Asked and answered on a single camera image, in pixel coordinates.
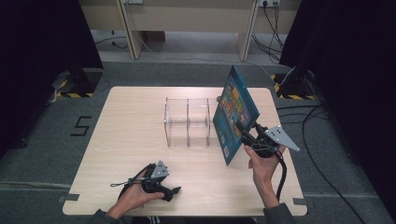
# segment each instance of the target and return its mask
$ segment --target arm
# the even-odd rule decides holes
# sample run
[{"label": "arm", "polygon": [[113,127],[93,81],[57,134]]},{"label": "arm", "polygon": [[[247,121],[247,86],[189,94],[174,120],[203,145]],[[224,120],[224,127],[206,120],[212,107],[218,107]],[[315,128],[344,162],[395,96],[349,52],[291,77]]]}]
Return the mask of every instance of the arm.
[{"label": "arm", "polygon": [[[262,198],[268,223],[294,223],[289,208],[284,203],[279,203],[272,187],[271,180],[279,163],[278,158],[275,155],[261,158],[248,146],[245,146],[245,151],[250,157],[248,168],[253,170],[253,182]],[[285,147],[281,146],[279,151],[283,153]]]},{"label": "arm", "polygon": [[146,193],[140,184],[133,184],[119,198],[119,200],[107,211],[98,210],[87,224],[110,224],[118,223],[118,219],[126,212],[143,207],[145,203],[163,198],[163,193]]}]

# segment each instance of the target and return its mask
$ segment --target black cable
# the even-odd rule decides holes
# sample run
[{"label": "black cable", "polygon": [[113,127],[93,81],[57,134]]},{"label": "black cable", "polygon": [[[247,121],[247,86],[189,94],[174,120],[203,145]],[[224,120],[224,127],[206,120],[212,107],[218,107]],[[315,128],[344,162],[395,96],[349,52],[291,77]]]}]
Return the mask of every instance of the black cable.
[{"label": "black cable", "polygon": [[[263,48],[265,50],[268,50],[270,47],[265,46],[262,42],[260,42],[260,40],[257,38],[257,36],[255,34],[252,35],[254,41],[256,42],[256,44],[260,47]],[[272,51],[276,51],[278,53],[281,53],[282,51],[277,50],[277,49],[272,49]]]},{"label": "black cable", "polygon": [[292,106],[278,107],[276,110],[280,110],[280,109],[292,109],[292,108],[315,107],[315,106],[320,106],[320,105],[292,105]]},{"label": "black cable", "polygon": [[264,4],[264,6],[263,6],[264,15],[267,18],[268,22],[270,23],[271,30],[273,31],[273,38],[278,42],[279,45],[281,45],[283,47],[283,43],[280,40],[277,30],[274,28],[273,24],[271,23],[271,20],[268,17],[267,11],[265,9],[266,9],[266,4]]},{"label": "black cable", "polygon": [[274,2],[275,4],[275,30],[277,36],[277,43],[279,44],[280,48],[283,49],[283,42],[279,37],[279,31],[277,30],[277,23],[279,22],[279,3]]},{"label": "black cable", "polygon": [[279,160],[280,164],[282,165],[282,177],[280,178],[279,186],[277,187],[277,191],[276,191],[276,197],[277,197],[277,200],[279,201],[280,193],[283,189],[283,185],[285,184],[285,180],[286,180],[286,175],[288,173],[288,167],[286,166],[285,161],[283,161],[283,156],[280,151],[276,151],[275,155],[277,156],[277,159]]},{"label": "black cable", "polygon": [[270,60],[271,60],[271,61],[272,61],[271,58],[274,58],[274,59],[276,59],[277,61],[280,60],[274,53],[271,52],[271,48],[270,48],[270,47],[265,46],[262,42],[260,42],[260,41],[257,39],[257,36],[252,35],[252,37],[253,37],[254,41],[256,42],[257,46],[258,46],[262,51],[264,51],[265,53],[268,54],[268,56],[270,57]]},{"label": "black cable", "polygon": [[109,39],[121,39],[121,38],[126,38],[126,37],[125,36],[113,36],[113,37],[106,38],[106,39],[103,39],[101,41],[95,42],[95,44],[100,44],[100,43],[105,42],[105,41],[107,41]]},{"label": "black cable", "polygon": [[[318,112],[317,114],[312,115],[311,118],[328,119],[328,118],[323,118],[323,117],[318,116],[318,114],[322,114],[322,113],[326,113],[326,111]],[[294,115],[307,115],[307,114],[299,114],[299,113],[296,113],[296,114],[285,114],[285,115],[279,115],[279,117],[282,118],[282,117],[294,116]]]},{"label": "black cable", "polygon": [[308,153],[309,159],[312,161],[312,163],[314,164],[315,168],[318,170],[319,174],[323,177],[323,179],[329,184],[329,186],[341,197],[341,199],[346,203],[346,205],[352,210],[352,212],[356,215],[356,217],[359,219],[359,221],[361,223],[364,224],[363,219],[361,218],[361,216],[358,214],[358,212],[355,210],[355,208],[352,206],[352,204],[349,203],[349,201],[344,197],[344,195],[330,182],[330,180],[321,172],[321,170],[319,169],[317,163],[315,162],[314,158],[311,155],[311,152],[309,150],[309,147],[306,143],[306,139],[305,139],[305,124],[306,121],[308,120],[308,118],[311,116],[311,114],[318,108],[320,108],[321,105],[316,106],[315,108],[313,108],[308,115],[305,117],[304,121],[303,121],[303,126],[302,126],[302,133],[303,133],[303,142],[304,142],[304,147],[306,148],[306,152]]},{"label": "black cable", "polygon": [[125,182],[119,183],[119,184],[110,184],[110,187],[111,187],[111,188],[114,188],[114,187],[118,187],[118,186],[120,186],[120,185],[124,185],[124,184],[128,184],[128,183],[130,183],[131,186],[132,186],[132,184],[136,181],[136,179],[137,179],[141,174],[143,174],[143,172],[145,172],[148,168],[149,168],[149,165],[147,165],[145,168],[143,168],[141,171],[139,171],[139,173],[137,173],[136,176],[134,176],[133,178],[128,179],[128,181],[125,181]]},{"label": "black cable", "polygon": [[282,124],[301,124],[302,121],[291,121],[291,122],[282,122]]},{"label": "black cable", "polygon": [[125,46],[125,47],[122,47],[122,46],[118,45],[116,42],[111,42],[111,44],[112,44],[113,46],[119,47],[120,49],[126,49],[126,48],[128,48],[128,45]]}]

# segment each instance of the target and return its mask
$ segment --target human hand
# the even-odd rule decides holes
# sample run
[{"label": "human hand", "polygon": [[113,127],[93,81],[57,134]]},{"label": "human hand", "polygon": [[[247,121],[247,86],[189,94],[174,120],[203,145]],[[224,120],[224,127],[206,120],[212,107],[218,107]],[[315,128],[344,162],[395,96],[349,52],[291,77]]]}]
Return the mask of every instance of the human hand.
[{"label": "human hand", "polygon": [[108,211],[107,215],[119,219],[126,212],[144,206],[145,203],[161,199],[164,194],[161,192],[146,193],[140,183],[134,183],[121,195],[119,200]]},{"label": "human hand", "polygon": [[[283,153],[285,151],[285,147],[280,146],[278,150]],[[271,208],[279,205],[279,200],[275,195],[271,182],[274,171],[279,163],[278,158],[276,155],[273,155],[270,158],[261,158],[251,147],[248,146],[245,146],[245,151],[250,157],[248,168],[253,170],[253,182],[262,197],[264,207]]]}]

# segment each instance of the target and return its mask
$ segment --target dark wall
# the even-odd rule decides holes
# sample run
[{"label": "dark wall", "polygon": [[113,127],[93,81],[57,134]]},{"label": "dark wall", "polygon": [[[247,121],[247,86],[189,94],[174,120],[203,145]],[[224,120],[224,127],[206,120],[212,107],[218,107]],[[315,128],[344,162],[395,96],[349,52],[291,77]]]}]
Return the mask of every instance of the dark wall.
[{"label": "dark wall", "polygon": [[303,0],[281,63],[298,65],[306,46],[319,40],[305,64],[314,71],[350,153],[396,221],[396,1],[334,3],[340,7],[327,14],[332,23],[320,28],[325,36],[310,39],[319,14],[306,13],[321,11],[324,4]]},{"label": "dark wall", "polygon": [[25,137],[64,70],[103,68],[74,1],[0,3],[0,157]]}]

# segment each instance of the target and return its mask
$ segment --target colorful book cover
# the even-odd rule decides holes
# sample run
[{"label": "colorful book cover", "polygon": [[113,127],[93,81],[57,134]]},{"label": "colorful book cover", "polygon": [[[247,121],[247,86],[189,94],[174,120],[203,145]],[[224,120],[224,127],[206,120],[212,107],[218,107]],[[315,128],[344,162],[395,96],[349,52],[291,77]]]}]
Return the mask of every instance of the colorful book cover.
[{"label": "colorful book cover", "polygon": [[227,165],[242,145],[241,133],[235,126],[236,122],[240,121],[249,132],[259,115],[259,110],[254,105],[244,80],[233,66],[213,117],[213,124]]}]

